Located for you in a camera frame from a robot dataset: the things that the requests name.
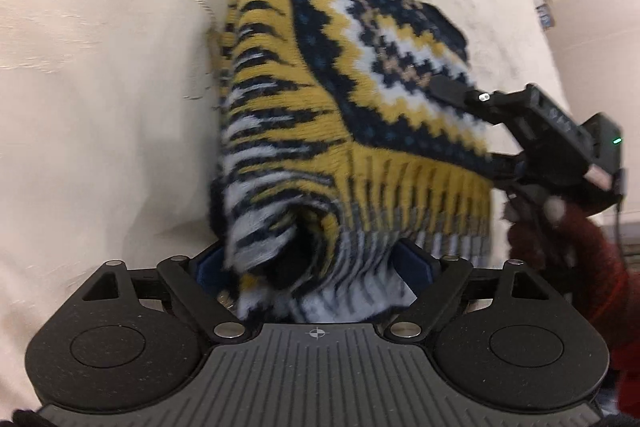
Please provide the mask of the cream bed cover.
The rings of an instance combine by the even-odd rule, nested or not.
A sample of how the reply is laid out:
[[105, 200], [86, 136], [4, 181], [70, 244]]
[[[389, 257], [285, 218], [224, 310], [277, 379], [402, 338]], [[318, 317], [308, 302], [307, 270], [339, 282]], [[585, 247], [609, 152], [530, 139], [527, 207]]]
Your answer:
[[[462, 30], [480, 87], [563, 101], [532, 0], [422, 0]], [[1, 0], [1, 412], [37, 403], [32, 335], [108, 259], [212, 243], [226, 0]]]

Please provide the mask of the navy yellow patterned knit sweater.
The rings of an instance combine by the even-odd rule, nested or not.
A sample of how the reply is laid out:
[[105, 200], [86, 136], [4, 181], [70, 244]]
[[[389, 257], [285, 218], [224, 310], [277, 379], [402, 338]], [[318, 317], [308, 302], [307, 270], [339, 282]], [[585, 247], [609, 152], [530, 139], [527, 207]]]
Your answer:
[[419, 0], [229, 0], [221, 36], [224, 264], [242, 319], [360, 322], [411, 305], [393, 266], [490, 256], [484, 124], [464, 35]]

